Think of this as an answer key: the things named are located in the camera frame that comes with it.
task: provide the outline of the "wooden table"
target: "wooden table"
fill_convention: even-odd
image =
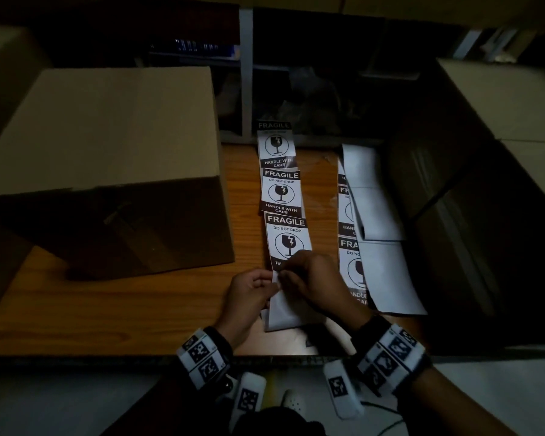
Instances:
[[[236,262],[111,281],[72,281],[64,261],[35,247],[0,302],[0,355],[172,355],[217,317],[230,279],[264,267],[255,146],[225,145]],[[313,248],[337,255],[337,166],[331,151],[298,150]],[[305,334],[263,332],[239,355],[306,355]]]

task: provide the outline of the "tiled floor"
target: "tiled floor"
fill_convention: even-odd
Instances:
[[[545,435],[545,360],[438,367],[517,433]],[[366,408],[358,420],[339,420],[322,376],[320,367],[267,373],[265,403],[278,404],[285,389],[297,389],[306,398],[307,418],[320,421],[332,435],[377,435],[398,420],[397,415],[374,408]],[[0,375],[0,436],[97,436],[156,379],[126,373]],[[369,398],[371,393],[364,389],[363,394]],[[404,425],[388,432],[403,434]]]

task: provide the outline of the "white device with marker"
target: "white device with marker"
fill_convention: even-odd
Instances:
[[[365,410],[345,371],[343,362],[335,360],[325,364],[323,374],[337,416],[341,419],[355,419],[363,415]]]
[[[243,373],[240,378],[240,384],[236,389],[238,391],[234,400],[228,431],[233,432],[236,423],[245,413],[256,413],[260,411],[263,405],[264,389],[267,387],[267,380],[262,376],[251,372]]]

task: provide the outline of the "white perforated shoe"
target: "white perforated shoe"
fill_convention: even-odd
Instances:
[[[288,409],[294,410],[298,414],[300,414],[303,419],[306,419],[305,398],[299,395],[293,389],[288,389],[282,396],[281,407],[286,407]]]

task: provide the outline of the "wristband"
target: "wristband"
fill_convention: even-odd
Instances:
[[[355,367],[376,396],[397,394],[430,363],[422,346],[397,324],[373,317],[352,337]]]
[[[232,348],[216,329],[198,329],[176,355],[196,390],[217,382],[230,368]]]

